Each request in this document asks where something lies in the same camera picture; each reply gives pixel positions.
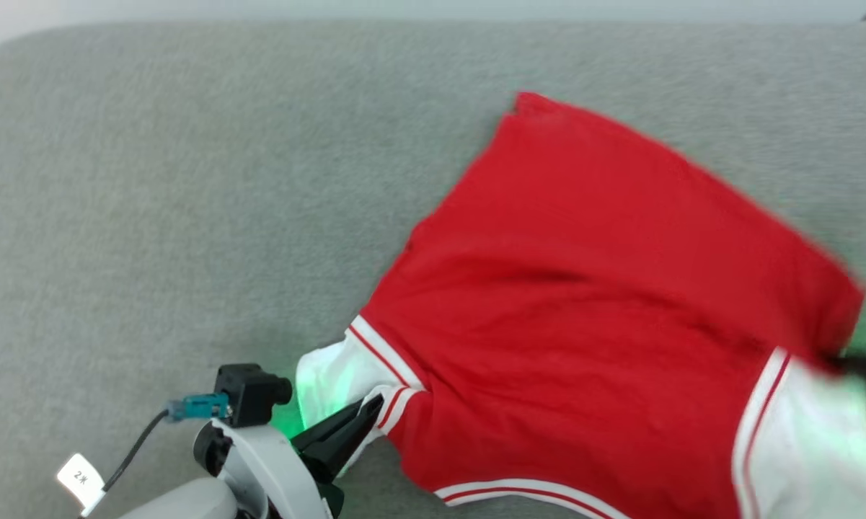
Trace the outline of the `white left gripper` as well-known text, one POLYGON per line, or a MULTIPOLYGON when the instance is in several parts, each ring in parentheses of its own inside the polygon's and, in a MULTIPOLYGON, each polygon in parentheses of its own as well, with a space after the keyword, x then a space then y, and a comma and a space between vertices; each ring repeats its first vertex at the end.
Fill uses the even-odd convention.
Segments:
POLYGON ((234 496, 229 518, 337 518, 343 492, 326 485, 366 442, 383 405, 381 394, 349 404, 291 441, 269 425, 211 420, 193 441, 193 457, 234 496))

